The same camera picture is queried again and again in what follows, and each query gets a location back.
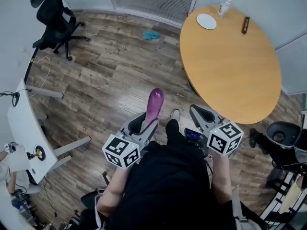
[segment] pink object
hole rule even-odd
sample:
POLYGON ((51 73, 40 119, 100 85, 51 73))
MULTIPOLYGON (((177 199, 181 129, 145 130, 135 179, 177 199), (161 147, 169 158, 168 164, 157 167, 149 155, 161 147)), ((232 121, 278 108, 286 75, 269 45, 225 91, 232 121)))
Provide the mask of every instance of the pink object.
POLYGON ((164 101, 163 91, 158 88, 153 89, 148 98, 144 127, 147 127, 147 125, 149 125, 150 122, 152 122, 159 116, 160 110, 163 105, 163 101, 164 101))

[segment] table top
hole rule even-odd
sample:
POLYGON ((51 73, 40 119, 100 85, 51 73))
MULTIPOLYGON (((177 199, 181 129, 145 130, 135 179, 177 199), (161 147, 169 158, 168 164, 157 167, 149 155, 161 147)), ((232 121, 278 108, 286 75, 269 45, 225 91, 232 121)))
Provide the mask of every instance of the table top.
POLYGON ((264 31, 245 14, 229 9, 217 18, 219 6, 202 7, 184 22, 180 52, 185 72, 198 95, 221 116, 253 124, 275 108, 281 91, 281 72, 274 47, 264 31), (197 23, 201 13, 217 22, 213 30, 197 23))
POLYGON ((33 112, 30 104, 29 96, 25 89, 24 81, 21 80, 17 92, 20 93, 20 98, 16 107, 9 108, 8 120, 17 144, 23 145, 26 152, 35 153, 35 146, 41 146, 46 154, 44 161, 37 157, 30 160, 31 169, 29 169, 36 183, 39 183, 51 167, 58 161, 53 153, 53 148, 47 141, 40 124, 33 112))

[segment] blue object on floor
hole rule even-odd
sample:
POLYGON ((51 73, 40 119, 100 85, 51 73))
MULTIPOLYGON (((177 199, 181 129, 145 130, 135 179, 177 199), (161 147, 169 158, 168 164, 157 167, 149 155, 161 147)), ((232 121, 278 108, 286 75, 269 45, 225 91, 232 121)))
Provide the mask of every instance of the blue object on floor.
POLYGON ((160 34, 154 31, 145 31, 143 32, 143 37, 145 40, 152 40, 152 39, 159 38, 160 34))

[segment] chair base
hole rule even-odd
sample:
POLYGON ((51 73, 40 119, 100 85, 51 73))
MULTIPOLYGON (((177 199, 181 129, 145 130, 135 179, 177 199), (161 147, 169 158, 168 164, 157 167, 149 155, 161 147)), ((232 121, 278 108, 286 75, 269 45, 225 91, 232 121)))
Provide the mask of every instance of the chair base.
MULTIPOLYGON (((74 31, 78 28, 78 26, 81 25, 81 26, 85 26, 85 23, 84 22, 78 22, 75 26, 75 29, 74 31)), ((65 57, 67 60, 71 61, 72 60, 72 57, 68 55, 68 51, 69 51, 69 41, 72 40, 72 39, 85 39, 87 42, 90 41, 90 38, 86 37, 86 36, 69 36, 67 38, 65 38, 62 42, 60 42, 56 48, 53 50, 53 53, 55 54, 58 54, 59 51, 58 49, 63 45, 65 44, 65 57)))

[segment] hand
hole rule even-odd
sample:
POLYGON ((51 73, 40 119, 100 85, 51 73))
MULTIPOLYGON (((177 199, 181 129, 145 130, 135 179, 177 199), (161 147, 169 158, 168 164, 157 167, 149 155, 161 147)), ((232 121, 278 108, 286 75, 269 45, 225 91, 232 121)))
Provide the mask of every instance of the hand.
POLYGON ((297 184, 298 188, 301 189, 301 190, 304 190, 304 189, 305 189, 305 188, 303 188, 303 179, 304 179, 304 176, 305 176, 305 175, 300 176, 300 177, 298 178, 298 180, 296 181, 296 184, 297 184))

